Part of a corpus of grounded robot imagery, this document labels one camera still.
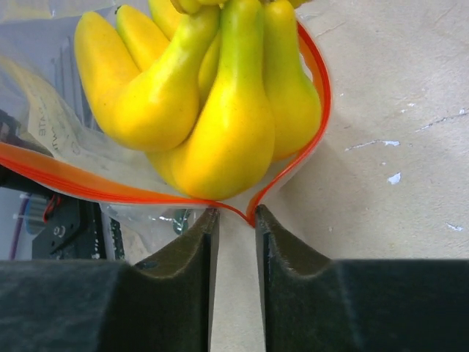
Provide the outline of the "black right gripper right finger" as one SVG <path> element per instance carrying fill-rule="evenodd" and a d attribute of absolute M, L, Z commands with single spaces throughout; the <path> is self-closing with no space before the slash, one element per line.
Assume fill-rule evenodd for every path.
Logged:
<path fill-rule="evenodd" d="M 268 351 L 466 351 L 468 262 L 333 260 L 255 211 Z"/>

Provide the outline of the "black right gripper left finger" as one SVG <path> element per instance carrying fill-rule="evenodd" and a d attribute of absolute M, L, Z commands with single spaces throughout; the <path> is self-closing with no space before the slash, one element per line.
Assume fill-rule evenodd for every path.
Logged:
<path fill-rule="evenodd" d="M 3 351 L 208 351 L 219 213 L 131 265 L 1 263 Z"/>

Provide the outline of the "yellow banana bunch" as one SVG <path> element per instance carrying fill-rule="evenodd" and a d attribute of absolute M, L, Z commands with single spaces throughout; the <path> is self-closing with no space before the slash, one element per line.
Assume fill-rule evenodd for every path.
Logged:
<path fill-rule="evenodd" d="M 165 183 L 225 200 L 306 147 L 322 104 L 303 69 L 299 1 L 151 1 L 115 21 L 89 11 L 73 38 L 99 128 Z"/>

